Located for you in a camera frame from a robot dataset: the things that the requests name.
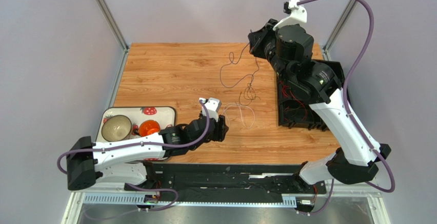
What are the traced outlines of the black compartment organizer bin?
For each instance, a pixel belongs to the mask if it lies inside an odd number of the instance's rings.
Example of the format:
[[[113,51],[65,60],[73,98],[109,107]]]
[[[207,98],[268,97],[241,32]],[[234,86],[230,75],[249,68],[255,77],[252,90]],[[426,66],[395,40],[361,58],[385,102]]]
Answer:
[[[323,132],[329,128],[308,105],[295,100],[284,82],[276,79],[277,124],[288,129],[299,127]]]

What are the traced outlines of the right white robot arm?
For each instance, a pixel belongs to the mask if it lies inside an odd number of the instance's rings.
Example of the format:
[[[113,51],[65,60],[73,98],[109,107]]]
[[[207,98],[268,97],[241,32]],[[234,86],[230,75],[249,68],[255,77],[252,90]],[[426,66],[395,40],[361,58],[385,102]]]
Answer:
[[[248,40],[250,53],[268,61],[291,95],[314,111],[340,144],[331,155],[303,163],[296,173],[298,182],[312,185],[336,179],[352,185],[372,181],[379,171],[377,162],[385,161],[391,148],[374,140],[352,116],[347,90],[334,70],[312,59],[313,37],[298,24],[279,27],[271,19],[250,32]]]

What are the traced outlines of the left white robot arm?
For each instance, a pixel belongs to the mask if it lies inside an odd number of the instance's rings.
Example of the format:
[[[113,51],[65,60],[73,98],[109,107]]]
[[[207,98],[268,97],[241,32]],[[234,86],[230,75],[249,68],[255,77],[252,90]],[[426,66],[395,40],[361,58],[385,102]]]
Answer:
[[[225,116],[219,115],[217,119],[200,116],[189,124],[119,142],[93,142],[89,136],[81,137],[60,156],[66,159],[63,173],[67,188],[78,191],[105,181],[140,185],[145,182],[145,175],[123,168],[124,164],[185,155],[204,143],[222,142],[228,130]]]

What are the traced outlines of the strawberry print white tray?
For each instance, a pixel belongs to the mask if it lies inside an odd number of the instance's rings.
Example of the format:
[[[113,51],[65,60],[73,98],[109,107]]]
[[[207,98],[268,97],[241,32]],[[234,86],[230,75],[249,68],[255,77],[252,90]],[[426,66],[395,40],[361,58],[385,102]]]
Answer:
[[[139,128],[139,126],[147,120],[156,121],[161,129],[174,126],[176,122],[176,110],[170,106],[111,107],[103,113],[96,141],[107,142],[102,136],[102,127],[108,119],[116,115],[124,115],[128,117],[131,120],[134,129]]]

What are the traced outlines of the cream enamel bowl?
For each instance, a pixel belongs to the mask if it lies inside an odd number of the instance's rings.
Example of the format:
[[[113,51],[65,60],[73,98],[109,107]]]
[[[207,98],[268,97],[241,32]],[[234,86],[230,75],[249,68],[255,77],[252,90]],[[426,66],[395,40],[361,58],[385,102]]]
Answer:
[[[132,122],[124,115],[110,117],[101,128],[101,135],[108,142],[126,140],[132,132]]]

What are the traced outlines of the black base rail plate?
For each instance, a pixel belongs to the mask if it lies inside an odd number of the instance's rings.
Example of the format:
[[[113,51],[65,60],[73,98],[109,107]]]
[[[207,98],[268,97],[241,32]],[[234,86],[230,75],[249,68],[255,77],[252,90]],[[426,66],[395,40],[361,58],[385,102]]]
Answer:
[[[179,203],[283,203],[287,194],[302,194],[313,201],[327,193],[324,182],[299,186],[298,165],[225,165],[145,163],[146,190],[173,189]]]

